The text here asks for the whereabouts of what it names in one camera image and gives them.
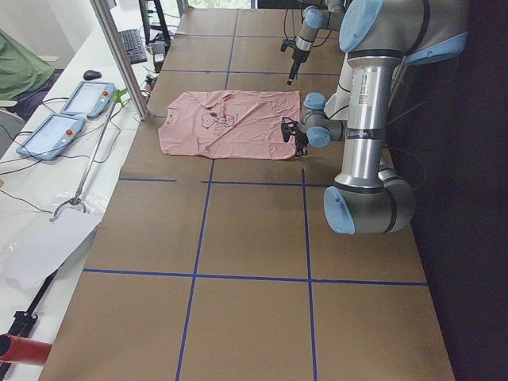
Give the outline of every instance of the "computer mouse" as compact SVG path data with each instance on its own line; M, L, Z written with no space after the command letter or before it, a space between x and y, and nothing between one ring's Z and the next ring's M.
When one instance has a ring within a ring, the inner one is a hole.
M85 71L85 74L83 74L83 79L85 81L91 81L92 79L97 79L97 78L101 78L102 77L102 74L100 73L100 71L96 71L96 70L87 70Z

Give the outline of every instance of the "pink t-shirt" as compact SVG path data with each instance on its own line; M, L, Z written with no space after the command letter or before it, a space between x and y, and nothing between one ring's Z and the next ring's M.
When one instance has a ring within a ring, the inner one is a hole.
M280 125L299 116L298 91L187 91L167 107L160 147L169 155L287 159L294 137L284 143Z

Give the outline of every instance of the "robotic arm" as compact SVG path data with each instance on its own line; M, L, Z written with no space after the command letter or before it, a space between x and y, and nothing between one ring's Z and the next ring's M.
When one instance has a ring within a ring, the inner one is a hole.
M340 31L340 47L347 54L352 83L347 127L344 122L341 126L331 123L334 121L323 110L324 97L311 102L311 94L298 123L311 144L317 141L317 147L345 139L341 173L324 197L325 215L335 232L393 232L413 217L413 192L381 153L392 77L403 59L409 65L420 65L459 55L468 34L468 7L468 0L353 0L347 8ZM306 19L316 11L308 11ZM304 22L299 38L307 40L304 29L317 25ZM306 48L298 44L298 38L296 41L300 50ZM320 119L308 123L309 115L315 114Z
M293 83L300 65L307 61L319 29L338 31L344 18L344 0L326 0L328 10L318 10L315 6L305 9L302 30L295 40L285 39L280 47L285 52L287 47L293 49L293 66L287 84Z

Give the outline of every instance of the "cartoon graphic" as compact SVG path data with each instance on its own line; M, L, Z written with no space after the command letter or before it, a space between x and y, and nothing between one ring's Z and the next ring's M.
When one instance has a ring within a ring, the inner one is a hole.
M224 115L223 117L219 117L217 113L206 113L201 116L202 123L201 125L205 129L209 129L211 126L214 126L214 129L224 130L228 127L231 127L235 123L235 118L231 115Z

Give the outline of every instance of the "wall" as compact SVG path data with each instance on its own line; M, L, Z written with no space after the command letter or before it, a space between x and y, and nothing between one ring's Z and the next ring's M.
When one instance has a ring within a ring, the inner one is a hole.
M58 56L65 68L97 25L88 0L5 0L0 27L38 55Z

